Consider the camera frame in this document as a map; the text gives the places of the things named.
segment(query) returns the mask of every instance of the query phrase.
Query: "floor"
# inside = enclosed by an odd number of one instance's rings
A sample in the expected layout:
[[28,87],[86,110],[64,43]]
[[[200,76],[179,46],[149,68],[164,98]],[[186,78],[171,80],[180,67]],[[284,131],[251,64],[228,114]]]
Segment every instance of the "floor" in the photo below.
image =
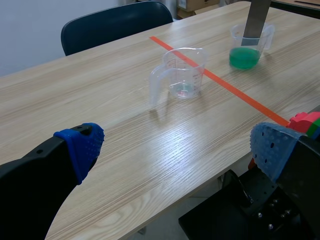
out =
[[[238,176],[242,175],[248,169],[251,158],[251,154],[247,154],[239,159],[231,169]],[[147,225],[144,235],[135,233],[128,240],[188,240],[178,223],[178,219],[215,194],[220,188],[221,186],[217,179],[212,181],[192,197],[173,206],[166,213]]]

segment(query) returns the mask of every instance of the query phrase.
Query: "plastic measuring cup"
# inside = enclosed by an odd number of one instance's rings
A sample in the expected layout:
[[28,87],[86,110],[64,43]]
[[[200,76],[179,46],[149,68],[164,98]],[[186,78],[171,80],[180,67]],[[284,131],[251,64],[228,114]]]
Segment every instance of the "plastic measuring cup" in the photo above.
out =
[[238,24],[231,28],[232,48],[229,62],[238,69],[250,69],[257,65],[264,49],[271,47],[275,33],[275,26],[265,23],[259,38],[244,37],[245,24]]
[[[190,66],[185,60],[192,60],[197,66]],[[169,79],[169,91],[178,99],[190,99],[200,92],[208,56],[202,48],[177,48],[168,51],[162,57],[149,77],[150,103],[157,104],[161,81]]]

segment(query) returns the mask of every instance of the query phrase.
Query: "orange tape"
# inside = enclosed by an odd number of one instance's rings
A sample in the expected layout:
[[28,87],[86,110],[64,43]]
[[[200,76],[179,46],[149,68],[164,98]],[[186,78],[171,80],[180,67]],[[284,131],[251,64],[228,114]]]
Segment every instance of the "orange tape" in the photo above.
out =
[[[167,49],[168,51],[173,50],[173,48],[171,46],[169,46],[168,44],[166,44],[165,42],[161,41],[159,38],[157,38],[155,36],[151,36],[150,39],[153,40],[154,42],[156,42],[157,44],[159,44],[161,47]],[[181,52],[175,51],[174,54],[177,57],[179,57],[180,59],[184,60],[191,67],[197,67],[198,66],[198,64],[196,62],[194,62],[190,58],[186,57]],[[217,84],[219,84],[220,86],[224,87],[226,90],[228,90],[229,92],[233,93],[234,95],[236,95],[237,97],[239,97],[240,99],[245,101],[247,104],[249,104],[252,107],[254,107],[255,109],[257,109],[259,112],[261,112],[262,114],[266,115],[268,118],[272,119],[276,123],[278,123],[278,124],[280,124],[282,126],[287,126],[287,124],[289,123],[283,117],[281,117],[278,114],[276,114],[275,112],[271,111],[269,108],[265,107],[264,105],[262,105],[261,103],[257,102],[253,98],[249,97],[247,94],[245,94],[244,92],[240,91],[239,89],[237,89],[236,87],[232,86],[231,84],[227,83],[226,81],[222,80],[220,77],[218,77],[217,75],[215,75],[212,72],[208,71],[207,69],[204,70],[204,75],[206,75],[208,78],[212,79]]]

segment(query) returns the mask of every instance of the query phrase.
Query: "wood grain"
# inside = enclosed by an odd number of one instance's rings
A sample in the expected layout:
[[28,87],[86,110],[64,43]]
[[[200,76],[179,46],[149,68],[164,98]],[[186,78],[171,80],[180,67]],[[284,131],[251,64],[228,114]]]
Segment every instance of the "wood grain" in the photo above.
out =
[[201,95],[161,92],[151,109],[148,77],[166,52],[201,47],[206,68],[289,119],[320,103],[320,24],[271,8],[276,33],[258,66],[229,66],[229,29],[246,21],[248,2],[126,37],[0,78],[0,163],[24,156],[55,131],[85,122],[105,130],[95,167],[62,205],[48,240],[127,237],[169,206],[227,171],[250,150],[260,112],[208,78]]

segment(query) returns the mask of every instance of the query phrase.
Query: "green object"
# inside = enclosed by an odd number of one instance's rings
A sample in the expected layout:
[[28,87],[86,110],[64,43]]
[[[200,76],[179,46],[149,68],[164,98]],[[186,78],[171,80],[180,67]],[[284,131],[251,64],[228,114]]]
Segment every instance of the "green object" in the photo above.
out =
[[248,47],[236,47],[230,50],[230,65],[237,69],[250,69],[257,65],[260,53]]
[[315,131],[320,127],[320,118],[318,118],[316,121],[314,121],[311,126],[306,131],[306,135],[308,137],[312,137],[312,135],[315,133]]

